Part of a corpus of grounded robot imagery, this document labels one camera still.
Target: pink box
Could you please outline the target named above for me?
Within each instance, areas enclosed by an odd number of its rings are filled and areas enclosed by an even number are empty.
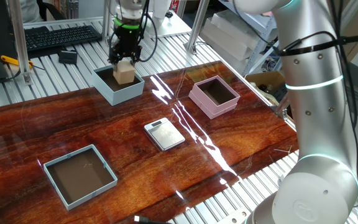
[[[240,95],[221,77],[215,76],[195,83],[189,97],[210,119],[213,119],[233,110]]]

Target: person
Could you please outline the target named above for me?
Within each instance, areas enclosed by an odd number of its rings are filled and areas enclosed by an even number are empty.
[[[41,18],[37,0],[20,0],[20,6],[22,8],[23,23],[44,21]]]

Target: gray box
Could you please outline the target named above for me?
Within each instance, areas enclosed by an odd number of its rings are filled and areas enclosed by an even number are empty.
[[[117,105],[143,93],[144,80],[135,73],[132,83],[119,85],[112,75],[112,65],[93,70],[93,86],[111,104]]]
[[[44,171],[67,210],[107,191],[118,181],[94,145],[44,163]]]

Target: yellow tool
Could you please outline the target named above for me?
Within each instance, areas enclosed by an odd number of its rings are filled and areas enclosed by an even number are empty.
[[[1,60],[3,62],[10,63],[10,64],[13,64],[13,65],[19,65],[18,60],[14,59],[14,58],[10,58],[10,57],[5,56],[5,55],[1,56]],[[34,66],[34,63],[32,63],[32,61],[29,61],[29,66],[30,66],[30,69],[31,69]]]

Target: reddish wood surface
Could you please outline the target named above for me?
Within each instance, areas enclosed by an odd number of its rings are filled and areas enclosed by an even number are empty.
[[[210,120],[188,94],[215,75],[241,98]],[[0,223],[167,221],[224,190],[221,178],[232,183],[286,155],[273,148],[298,148],[296,133],[221,62],[144,79],[142,96],[114,107],[94,88],[0,107]],[[167,152],[144,131],[163,117],[186,138]],[[89,144],[118,184],[67,211],[41,165]]]

